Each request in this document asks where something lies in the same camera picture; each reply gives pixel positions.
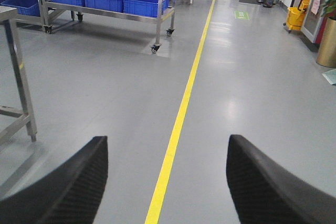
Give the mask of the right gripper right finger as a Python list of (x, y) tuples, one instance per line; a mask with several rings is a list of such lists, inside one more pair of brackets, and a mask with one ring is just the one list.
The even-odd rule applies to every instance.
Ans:
[(335, 197), (298, 178), (241, 135), (229, 137), (226, 178), (240, 223), (335, 223)]

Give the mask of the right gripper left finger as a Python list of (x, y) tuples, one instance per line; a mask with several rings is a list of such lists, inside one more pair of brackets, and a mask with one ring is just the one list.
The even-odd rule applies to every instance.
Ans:
[(93, 223), (108, 178), (108, 138), (95, 136), (70, 159), (1, 200), (1, 223)]

